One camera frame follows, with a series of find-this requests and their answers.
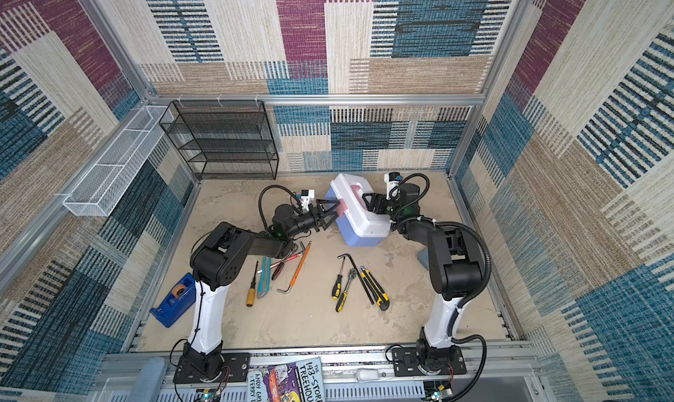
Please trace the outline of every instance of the concrete floor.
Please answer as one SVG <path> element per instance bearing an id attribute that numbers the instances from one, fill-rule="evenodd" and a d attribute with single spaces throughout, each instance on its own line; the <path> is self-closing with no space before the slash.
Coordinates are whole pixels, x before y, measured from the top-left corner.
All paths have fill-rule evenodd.
<path id="1" fill-rule="evenodd" d="M 421 212 L 442 221 L 460 221 L 444 174 L 434 171 L 426 174 L 431 179 L 431 188 L 420 202 Z M 383 173 L 361 175 L 367 178 L 375 191 L 385 192 Z M 257 196 L 262 188 L 269 184 L 281 184 L 296 191 L 313 188 L 316 197 L 323 197 L 334 176 L 329 173 L 285 176 L 275 181 L 204 181 L 153 306 L 159 305 L 173 285 L 190 271 L 191 246 L 219 222 L 228 221 L 241 228 L 262 230 L 257 211 Z M 423 186 L 423 180 L 417 184 Z M 269 223 L 275 207 L 288 201 L 288 195 L 282 190 L 265 193 L 263 210 Z M 416 255 L 422 245 L 394 233 L 379 246 L 350 248 L 336 224 L 327 231 L 314 231 L 311 237 L 303 239 L 305 244 L 309 240 L 312 241 L 311 250 L 291 293 L 283 295 L 275 289 L 288 287 L 299 258 L 285 266 L 280 277 L 271 282 L 269 294 L 256 299 L 251 308 L 246 307 L 245 300 L 256 261 L 262 257 L 248 257 L 227 295 L 223 315 L 224 347 L 399 343 L 418 338 L 419 329 L 428 320 L 435 296 L 428 272 L 417 262 Z M 376 305 L 370 305 L 362 285 L 355 281 L 351 284 L 343 311 L 335 312 L 335 300 L 331 298 L 330 291 L 341 264 L 337 255 L 345 252 L 351 254 L 358 266 L 366 265 L 382 284 L 391 299 L 388 310 L 382 312 Z M 342 286 L 346 285 L 349 268 L 347 260 Z M 138 350 L 167 351 L 178 339 L 187 337 L 192 325 L 193 307 L 169 329 L 150 315 Z M 460 336 L 473 333 L 480 333 L 485 339 L 505 339 L 487 291 L 470 303 L 464 315 Z"/>

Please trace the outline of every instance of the wooden-handled screwdriver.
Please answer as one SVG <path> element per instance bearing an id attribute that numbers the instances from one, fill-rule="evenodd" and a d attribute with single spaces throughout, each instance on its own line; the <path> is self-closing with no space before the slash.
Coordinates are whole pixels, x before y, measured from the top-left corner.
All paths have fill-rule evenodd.
<path id="1" fill-rule="evenodd" d="M 255 270 L 253 271 L 253 281 L 251 282 L 251 288 L 248 290 L 248 299 L 246 300 L 246 307 L 252 307 L 255 302 L 255 275 L 257 274 L 257 264 L 255 263 Z"/>
<path id="2" fill-rule="evenodd" d="M 349 291 L 349 285 L 351 285 L 351 280 L 355 279 L 356 276 L 358 276 L 358 273 L 356 272 L 356 269 L 351 269 L 349 271 L 349 279 L 346 281 L 346 286 L 344 287 L 344 290 L 339 294 L 339 298 L 337 299 L 337 306 L 335 307 L 335 311 L 339 313 L 342 311 L 342 308 L 344 308 L 344 303 L 346 302 L 346 296 Z"/>
<path id="3" fill-rule="evenodd" d="M 332 287 L 332 298 L 339 298 L 339 293 L 342 290 L 342 271 L 344 270 L 344 261 L 345 257 L 342 257 L 342 267 L 339 269 L 339 275 L 337 275 L 337 280 L 335 281 L 334 286 Z"/>

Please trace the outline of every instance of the black mounting plate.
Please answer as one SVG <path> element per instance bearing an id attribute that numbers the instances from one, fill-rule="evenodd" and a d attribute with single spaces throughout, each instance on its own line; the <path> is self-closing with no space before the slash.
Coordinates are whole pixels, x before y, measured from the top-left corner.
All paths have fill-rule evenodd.
<path id="1" fill-rule="evenodd" d="M 224 365 L 229 366 L 229 382 L 238 383 L 246 382 L 248 380 L 248 366 L 250 361 L 250 353 L 247 352 L 223 352 L 220 354 L 223 356 Z M 200 373 L 193 369 L 189 363 L 179 362 L 179 367 L 175 372 L 173 377 L 173 382 L 175 384 L 193 384 L 193 383 L 202 383 L 199 380 Z M 218 384 L 222 377 L 218 377 L 213 383 Z"/>
<path id="2" fill-rule="evenodd" d="M 451 355 L 448 357 L 428 358 L 423 368 L 426 371 L 440 370 L 437 375 L 451 375 L 450 369 L 447 367 L 447 364 L 450 364 L 454 375 L 466 374 L 466 362 L 461 348 L 454 345 L 451 349 Z M 393 358 L 393 370 L 396 377 L 426 376 L 426 373 L 418 368 L 419 361 L 415 348 L 393 348 L 391 349 L 391 357 Z"/>

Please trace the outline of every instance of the book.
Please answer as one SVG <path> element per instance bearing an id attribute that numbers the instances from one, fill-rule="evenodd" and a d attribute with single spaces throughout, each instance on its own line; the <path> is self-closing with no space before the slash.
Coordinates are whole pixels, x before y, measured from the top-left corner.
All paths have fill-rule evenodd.
<path id="1" fill-rule="evenodd" d="M 321 359 L 249 371 L 248 402 L 325 402 Z"/>

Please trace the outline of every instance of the black cable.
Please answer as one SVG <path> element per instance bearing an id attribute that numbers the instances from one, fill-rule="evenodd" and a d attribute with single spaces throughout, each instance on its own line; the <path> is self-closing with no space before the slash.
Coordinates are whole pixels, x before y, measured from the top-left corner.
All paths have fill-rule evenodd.
<path id="1" fill-rule="evenodd" d="M 454 323 L 456 323 L 456 319 L 459 315 L 458 309 L 463 308 L 464 305 L 466 305 L 470 300 L 480 295 L 480 293 L 487 287 L 487 283 L 489 283 L 489 278 L 491 278 L 491 255 L 489 254 L 489 249 L 487 248 L 487 244 L 484 242 L 484 239 L 480 237 L 480 235 L 476 233 L 475 230 L 471 227 L 460 222 L 441 222 L 440 225 L 453 227 L 467 232 L 469 235 L 475 238 L 477 245 L 480 246 L 480 250 L 482 250 L 482 257 L 484 257 L 484 273 L 482 274 L 482 282 L 480 283 L 480 286 L 467 296 L 463 297 L 456 305 L 457 310 L 451 314 L 450 324 L 447 328 L 447 336 L 451 336 L 451 331 L 454 329 Z"/>
<path id="2" fill-rule="evenodd" d="M 194 247 L 197 246 L 197 244 L 199 243 L 199 241 L 201 241 L 202 238 L 206 237 L 208 234 L 210 234 L 210 233 L 212 233 L 212 232 L 220 231 L 221 229 L 229 229 L 229 228 L 230 228 L 230 227 L 212 229 L 212 230 L 208 231 L 207 233 L 205 233 L 203 236 L 198 237 L 197 240 L 196 240 L 196 241 L 194 242 L 194 244 L 192 245 L 192 249 L 190 250 L 190 258 L 192 258 L 192 255 L 194 255 Z"/>
<path id="3" fill-rule="evenodd" d="M 389 345 L 388 348 L 386 348 L 386 350 L 383 352 L 383 357 L 386 359 L 386 361 L 393 362 L 393 360 L 388 359 L 388 352 L 396 347 L 405 348 L 404 346 L 400 345 L 400 343 L 394 343 L 393 345 Z"/>
<path id="4" fill-rule="evenodd" d="M 310 235 L 311 235 L 311 229 L 309 229 L 309 233 L 308 233 L 307 235 L 301 236 L 301 237 L 292 237 L 292 239 L 307 238 L 307 237 L 309 237 Z"/>
<path id="5" fill-rule="evenodd" d="M 463 398 L 466 396 L 468 392 L 475 386 L 475 383 L 477 383 L 477 379 L 480 378 L 480 375 L 482 374 L 482 370 L 484 370 L 484 364 L 487 363 L 487 342 L 484 340 L 484 338 L 480 335 L 471 335 L 469 337 L 466 337 L 464 339 L 456 339 L 456 338 L 451 338 L 452 343 L 467 343 L 470 341 L 474 341 L 475 339 L 479 339 L 480 342 L 482 342 L 482 357 L 480 358 L 480 365 L 477 367 L 477 371 L 475 372 L 475 375 L 473 378 L 470 380 L 468 385 L 461 389 L 459 393 L 456 393 L 454 396 L 451 398 L 447 399 L 444 402 L 455 402 L 458 401 L 459 399 Z"/>
<path id="6" fill-rule="evenodd" d="M 402 221 L 398 221 L 398 222 L 396 222 L 396 223 L 392 223 L 392 224 L 391 224 L 391 231 L 395 231 L 395 230 L 398 229 L 399 227 L 402 227 L 404 224 L 406 224 L 406 223 L 408 223 L 408 222 L 411 222 L 411 221 L 422 221 L 422 222 L 426 222 L 426 223 L 433 223 L 433 218 L 429 218 L 429 217 L 423 216 L 423 215 L 421 215 L 421 216 L 412 216 L 412 217 L 409 217 L 409 218 L 405 218 L 405 219 L 403 219 Z"/>
<path id="7" fill-rule="evenodd" d="M 393 188 L 391 189 L 391 191 L 388 192 L 388 200 L 392 200 L 392 198 L 393 198 L 392 194 L 393 194 L 393 192 L 396 191 L 398 188 L 400 188 L 400 184 L 395 185 L 395 187 L 393 187 Z"/>
<path id="8" fill-rule="evenodd" d="M 401 211 L 405 210 L 405 208 L 407 208 L 407 207 L 409 207 L 409 206 L 412 206 L 413 204 L 415 204 L 416 202 L 418 202 L 419 200 L 421 200 L 421 198 L 424 197 L 424 196 L 426 195 L 426 193 L 428 192 L 428 189 L 431 187 L 431 180 L 428 179 L 428 177 L 426 177 L 426 175 L 425 175 L 425 174 L 422 174 L 421 172 L 415 172 L 415 173 L 410 174 L 410 175 L 408 175 L 407 177 L 403 178 L 403 179 L 398 183 L 398 186 L 400 186 L 400 184 L 406 183 L 408 179 L 414 178 L 414 177 L 420 177 L 420 178 L 423 178 L 423 179 L 426 181 L 426 187 L 423 189 L 423 191 L 421 192 L 421 194 L 417 196 L 416 199 L 412 200 L 412 201 L 409 202 L 408 204 L 405 204 L 403 207 L 401 207 L 401 208 L 398 209 L 395 213 L 393 213 L 393 214 L 391 215 L 391 219 L 395 219 L 396 216 L 398 216 L 398 213 L 400 213 Z"/>
<path id="9" fill-rule="evenodd" d="M 182 341 L 187 342 L 187 339 L 185 339 L 185 338 L 178 339 L 178 341 L 177 341 L 176 343 L 173 344 L 173 348 L 171 348 L 171 353 L 168 355 L 168 362 L 171 363 L 171 365 L 173 365 L 174 367 L 177 367 L 178 364 L 173 364 L 173 360 L 172 360 L 172 358 L 173 358 L 173 351 L 175 351 L 175 347 L 177 347 L 178 344 L 181 343 Z"/>
<path id="10" fill-rule="evenodd" d="M 199 313 L 197 314 L 197 327 L 194 328 L 194 336 L 192 337 L 192 341 L 190 342 L 190 346 L 194 343 L 194 340 L 197 339 L 197 332 L 201 330 L 199 328 L 199 322 L 201 321 L 201 307 L 204 306 L 204 283 L 199 281 L 199 286 L 201 286 L 201 293 L 199 294 L 201 296 L 200 301 L 199 301 Z"/>
<path id="11" fill-rule="evenodd" d="M 173 390 L 175 390 L 175 395 L 178 397 L 178 400 L 180 402 L 185 402 L 183 398 L 180 397 L 180 393 L 178 393 L 178 386 L 176 386 L 175 382 L 173 382 Z"/>
<path id="12" fill-rule="evenodd" d="M 267 229 L 267 220 L 264 218 L 264 213 L 262 212 L 262 196 L 269 190 L 270 188 L 280 188 L 283 191 L 287 192 L 291 197 L 294 197 L 295 200 L 297 201 L 297 205 L 300 207 L 299 210 L 295 207 L 292 206 L 292 208 L 295 210 L 295 212 L 299 215 L 302 214 L 302 202 L 299 200 L 299 197 L 295 195 L 295 193 L 291 192 L 287 188 L 283 186 L 279 186 L 278 184 L 272 184 L 271 186 L 266 186 L 259 194 L 259 197 L 257 199 L 257 208 L 259 210 L 259 217 L 262 219 L 262 225 L 264 225 L 264 229 Z"/>

